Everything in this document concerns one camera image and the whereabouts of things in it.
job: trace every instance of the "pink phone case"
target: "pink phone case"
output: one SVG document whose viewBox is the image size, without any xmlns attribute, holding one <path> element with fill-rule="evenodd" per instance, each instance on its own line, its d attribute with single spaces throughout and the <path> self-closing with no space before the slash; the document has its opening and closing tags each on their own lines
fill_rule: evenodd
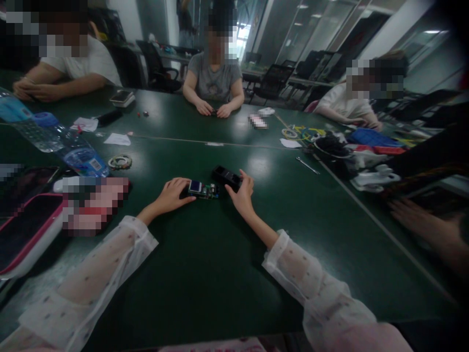
<svg viewBox="0 0 469 352">
<path fill-rule="evenodd" d="M 61 197 L 62 198 L 62 195 L 53 194 L 53 193 L 42 193 L 42 194 L 39 194 L 39 195 L 36 195 L 36 196 L 32 197 L 28 202 L 26 202 L 26 204 L 24 205 L 24 207 L 22 209 L 17 211 L 17 214 L 14 217 L 10 218 L 5 224 L 3 224 L 0 227 L 0 236 L 1 236 L 1 232 L 2 232 L 3 228 L 6 227 L 9 224 L 9 222 L 13 221 L 14 218 L 20 216 L 21 213 L 23 212 L 23 210 L 28 206 L 28 204 L 34 198 L 40 197 L 40 196 L 51 196 L 51 197 Z M 41 239 L 44 232 L 47 231 L 47 229 L 52 224 L 54 219 L 61 213 L 63 207 L 64 207 L 64 204 L 62 202 L 59 205 L 59 207 L 52 213 L 52 215 L 45 221 L 45 223 L 40 227 L 40 229 L 36 232 L 36 234 L 31 238 L 31 240 L 24 246 L 24 248 L 12 260 L 12 262 L 4 270 L 0 271 L 0 275 L 6 274 L 7 272 L 9 272 L 12 269 L 14 269 L 15 267 L 17 267 L 18 264 L 20 264 L 22 262 L 22 260 L 28 255 L 28 253 L 31 251 L 31 249 L 34 247 L 34 245 Z"/>
</svg>

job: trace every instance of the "plastic bottle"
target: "plastic bottle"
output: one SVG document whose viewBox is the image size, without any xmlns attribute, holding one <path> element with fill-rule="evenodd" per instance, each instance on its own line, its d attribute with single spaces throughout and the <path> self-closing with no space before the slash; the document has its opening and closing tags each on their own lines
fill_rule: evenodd
<svg viewBox="0 0 469 352">
<path fill-rule="evenodd" d="M 48 112 L 37 114 L 35 121 L 44 129 L 49 139 L 60 145 L 55 154 L 83 177 L 107 177 L 109 168 L 98 153 L 76 131 L 63 126 Z"/>
<path fill-rule="evenodd" d="M 41 152 L 57 150 L 51 146 L 45 131 L 33 119 L 33 113 L 7 90 L 0 88 L 0 117 L 14 127 Z"/>
</svg>

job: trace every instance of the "blue tray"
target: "blue tray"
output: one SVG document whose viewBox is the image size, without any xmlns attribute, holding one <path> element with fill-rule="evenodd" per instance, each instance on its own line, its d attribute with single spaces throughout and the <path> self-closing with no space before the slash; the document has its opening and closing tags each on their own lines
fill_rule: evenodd
<svg viewBox="0 0 469 352">
<path fill-rule="evenodd" d="M 364 144 L 370 147 L 402 147 L 402 143 L 386 137 L 375 130 L 358 128 L 348 139 L 357 144 Z"/>
</svg>

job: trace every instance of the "blue bottle cap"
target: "blue bottle cap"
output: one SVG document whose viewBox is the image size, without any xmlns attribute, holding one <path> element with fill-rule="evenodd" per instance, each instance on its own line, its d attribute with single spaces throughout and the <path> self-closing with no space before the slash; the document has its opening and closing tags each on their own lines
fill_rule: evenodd
<svg viewBox="0 0 469 352">
<path fill-rule="evenodd" d="M 49 127 L 59 124 L 57 118 L 50 112 L 40 112 L 34 115 L 34 121 L 40 127 Z"/>
</svg>

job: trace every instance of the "metal tool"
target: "metal tool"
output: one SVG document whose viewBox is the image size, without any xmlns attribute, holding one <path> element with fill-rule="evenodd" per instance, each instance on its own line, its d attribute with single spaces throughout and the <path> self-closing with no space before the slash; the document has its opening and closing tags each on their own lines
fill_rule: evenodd
<svg viewBox="0 0 469 352">
<path fill-rule="evenodd" d="M 308 169 L 310 169 L 312 172 L 314 172 L 315 174 L 317 174 L 317 175 L 320 175 L 320 174 L 321 174 L 319 171 L 316 171 L 316 170 L 313 169 L 311 166 L 309 166 L 308 164 L 306 164 L 303 160 L 301 160 L 301 159 L 299 158 L 299 156 L 297 156 L 297 160 L 298 160 L 301 164 L 303 164 L 304 166 L 306 166 Z"/>
</svg>

